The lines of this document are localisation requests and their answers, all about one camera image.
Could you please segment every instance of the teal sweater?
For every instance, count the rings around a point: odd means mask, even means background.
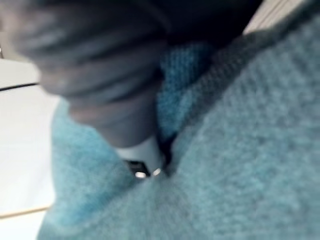
[[[319,0],[218,52],[180,46],[161,66],[166,172],[134,179],[62,102],[39,239],[320,239]]]

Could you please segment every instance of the black cable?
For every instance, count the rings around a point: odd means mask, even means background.
[[[34,83],[20,84],[20,85],[15,85],[15,86],[7,86],[7,87],[0,88],[0,92],[12,90],[12,89],[31,87],[31,86],[36,86],[36,85],[39,85],[39,83],[34,82]]]

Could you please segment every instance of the knit fabric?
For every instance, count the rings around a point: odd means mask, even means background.
[[[56,201],[39,239],[320,239],[319,1],[211,54],[189,44],[161,65],[159,131],[172,158],[158,177],[133,178],[60,104]]]

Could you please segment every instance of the white surface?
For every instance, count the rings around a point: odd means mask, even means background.
[[[50,125],[58,99],[39,86],[0,92],[0,215],[50,205]]]
[[[0,220],[1,240],[35,240],[45,213],[33,213]]]
[[[0,88],[35,83],[38,80],[39,71],[33,64],[0,59]]]

